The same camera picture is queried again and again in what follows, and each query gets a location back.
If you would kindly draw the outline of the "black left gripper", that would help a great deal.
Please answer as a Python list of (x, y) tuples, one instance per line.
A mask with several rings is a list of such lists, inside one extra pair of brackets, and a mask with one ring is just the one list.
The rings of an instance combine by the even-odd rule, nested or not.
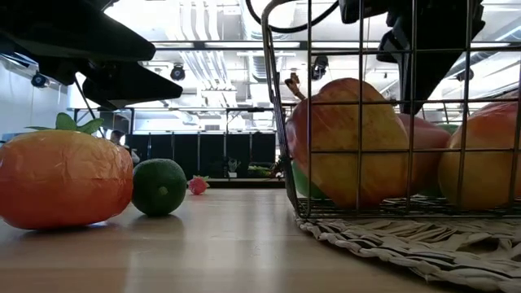
[(39, 72), (63, 85), (81, 73), (84, 95), (100, 107), (179, 98), (181, 86), (132, 62), (150, 60), (155, 46), (105, 13), (119, 1), (0, 0), (0, 36), (34, 55), (70, 58), (40, 60)]

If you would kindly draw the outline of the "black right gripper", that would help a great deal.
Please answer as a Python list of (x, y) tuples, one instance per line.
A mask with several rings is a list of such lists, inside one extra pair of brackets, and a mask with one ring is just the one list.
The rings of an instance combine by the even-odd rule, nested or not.
[[(400, 54), (393, 50), (408, 50), (412, 44), (412, 1), (387, 0), (386, 25), (391, 28), (379, 45), (381, 54), (377, 60), (398, 63)], [(471, 4), (471, 37), (474, 38), (485, 26), (483, 0), (417, 0), (414, 109), (416, 115), (431, 96), (433, 90), (447, 75), (466, 46), (466, 13)], [(400, 61), (400, 94), (405, 103), (401, 113), (410, 114), (411, 64), (409, 59)]]

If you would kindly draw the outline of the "red yellow apple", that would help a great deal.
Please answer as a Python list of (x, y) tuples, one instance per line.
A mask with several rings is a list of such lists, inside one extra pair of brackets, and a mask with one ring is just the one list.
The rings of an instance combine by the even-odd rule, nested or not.
[(391, 105), (370, 84), (341, 78), (300, 102), (286, 123), (289, 152), (337, 206), (355, 208), (405, 195), (409, 145)]

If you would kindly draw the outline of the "yellow orange round fruit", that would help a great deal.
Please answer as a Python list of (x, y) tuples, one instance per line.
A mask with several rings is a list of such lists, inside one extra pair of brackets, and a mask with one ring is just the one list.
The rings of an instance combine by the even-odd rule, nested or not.
[(517, 91), (503, 94), (473, 112), (447, 142), (440, 157), (440, 193), (467, 210), (509, 203), (513, 148), (518, 117)]

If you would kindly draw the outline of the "orange with green leaves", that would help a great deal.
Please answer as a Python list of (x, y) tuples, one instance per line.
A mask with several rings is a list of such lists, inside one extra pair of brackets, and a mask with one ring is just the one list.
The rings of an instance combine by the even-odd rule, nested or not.
[(122, 213), (132, 198), (134, 163), (124, 147), (94, 136), (102, 123), (77, 125), (60, 112), (54, 128), (32, 126), (0, 146), (0, 218), (48, 230)]

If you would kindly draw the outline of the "gold wire basket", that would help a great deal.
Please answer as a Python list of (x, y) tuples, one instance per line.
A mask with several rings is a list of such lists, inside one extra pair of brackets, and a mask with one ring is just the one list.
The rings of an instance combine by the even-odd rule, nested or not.
[[(378, 47), (382, 36), (391, 29), (386, 25), (386, 14), (372, 16), (356, 21), (357, 32), (348, 46), (319, 46), (315, 42), (315, 27), (327, 17), (327, 12), (318, 12), (314, 5), (307, 5), (307, 19), (297, 27), (297, 31), (306, 36), (304, 50), (306, 52), (305, 70), (295, 73), (287, 79), (287, 86), (297, 97), (297, 104), (287, 107), (282, 102), (277, 55), (274, 35), (279, 28), (271, 24), (272, 13), (280, 6), (295, 0), (271, 0), (260, 17), (265, 54), (265, 75), (269, 87), (269, 98), (275, 109), (276, 126), (281, 147), (282, 164), (286, 174), (287, 196), (296, 215), (304, 219), (348, 219), (348, 218), (521, 218), (521, 74), (518, 86), (518, 117), (514, 132), (513, 161), (510, 179), (509, 203), (484, 210), (467, 210), (461, 203), (450, 203), (441, 193), (439, 196), (411, 194), (414, 152), (450, 152), (447, 147), (441, 149), (414, 149), (414, 118), (424, 119), (432, 124), (455, 124), (466, 127), (467, 118), (490, 102), (498, 102), (503, 94), (473, 98), (471, 89), (476, 87), (478, 79), (474, 74), (476, 55), (483, 53), (508, 52), (521, 56), (521, 43), (500, 46), (477, 46), (475, 39), (467, 43), (467, 48), (450, 68), (449, 73), (433, 90), (416, 115), (401, 113), (399, 68), (395, 63), (377, 60)], [(310, 68), (319, 55), (329, 60), (326, 74), (319, 81), (311, 80)], [(312, 97), (327, 83), (341, 79), (354, 78), (372, 85), (382, 96), (383, 101), (393, 107), (394, 112), (403, 123), (409, 138), (409, 145), (404, 150), (409, 155), (407, 193), (405, 197), (388, 198), (379, 204), (369, 207), (356, 206), (342, 208), (330, 198), (313, 199), (311, 195), (304, 197), (296, 190), (292, 173), (293, 158), (287, 143), (286, 123), (294, 108), (302, 101), (313, 105)]]

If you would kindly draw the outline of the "dark green lime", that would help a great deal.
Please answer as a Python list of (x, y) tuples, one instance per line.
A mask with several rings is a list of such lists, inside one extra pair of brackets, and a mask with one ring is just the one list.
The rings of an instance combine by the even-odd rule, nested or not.
[(181, 206), (186, 187), (186, 175), (174, 160), (145, 160), (134, 168), (132, 204), (147, 216), (166, 216)]

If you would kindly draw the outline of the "red strawberry green leaves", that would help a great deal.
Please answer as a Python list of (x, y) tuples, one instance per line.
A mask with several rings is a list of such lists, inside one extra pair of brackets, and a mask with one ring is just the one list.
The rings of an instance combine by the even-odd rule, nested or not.
[(206, 189), (209, 188), (208, 176), (194, 175), (187, 182), (187, 188), (193, 195), (203, 194), (206, 191)]

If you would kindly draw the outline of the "person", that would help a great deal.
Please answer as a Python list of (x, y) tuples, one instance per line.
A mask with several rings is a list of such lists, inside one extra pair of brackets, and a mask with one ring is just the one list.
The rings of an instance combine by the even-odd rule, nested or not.
[(124, 132), (115, 129), (115, 130), (112, 130), (109, 140), (111, 142), (113, 142), (114, 144), (126, 149), (127, 152), (131, 155), (133, 163), (138, 164), (141, 161), (141, 159), (139, 158), (139, 156), (136, 154), (136, 152), (133, 149), (131, 149), (129, 146), (125, 145), (121, 141), (124, 136), (125, 136)]

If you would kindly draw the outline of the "black partition panels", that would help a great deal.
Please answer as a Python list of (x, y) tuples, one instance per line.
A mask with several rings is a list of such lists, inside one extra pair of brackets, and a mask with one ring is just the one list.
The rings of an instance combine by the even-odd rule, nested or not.
[(141, 160), (174, 160), (189, 179), (228, 178), (229, 158), (241, 161), (236, 178), (249, 178), (250, 164), (272, 168), (276, 161), (275, 133), (129, 134), (125, 142)]

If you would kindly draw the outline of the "round woven placemat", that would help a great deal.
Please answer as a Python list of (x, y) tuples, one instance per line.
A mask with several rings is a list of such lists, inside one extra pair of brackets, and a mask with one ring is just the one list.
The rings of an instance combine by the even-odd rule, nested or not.
[(521, 293), (521, 219), (296, 218), (316, 240), (405, 267), (428, 282)]

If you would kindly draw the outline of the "green plant tray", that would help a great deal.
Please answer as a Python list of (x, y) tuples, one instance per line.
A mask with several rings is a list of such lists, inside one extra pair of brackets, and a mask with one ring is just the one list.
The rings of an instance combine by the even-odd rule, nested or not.
[(247, 174), (254, 178), (271, 178), (273, 176), (271, 167), (251, 164), (247, 168)]

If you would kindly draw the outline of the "black table edge rail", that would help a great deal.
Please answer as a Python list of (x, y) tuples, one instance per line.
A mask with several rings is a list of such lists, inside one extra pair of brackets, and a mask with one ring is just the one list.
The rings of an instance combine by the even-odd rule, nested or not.
[(215, 189), (285, 189), (285, 181), (276, 178), (209, 178), (209, 188)]

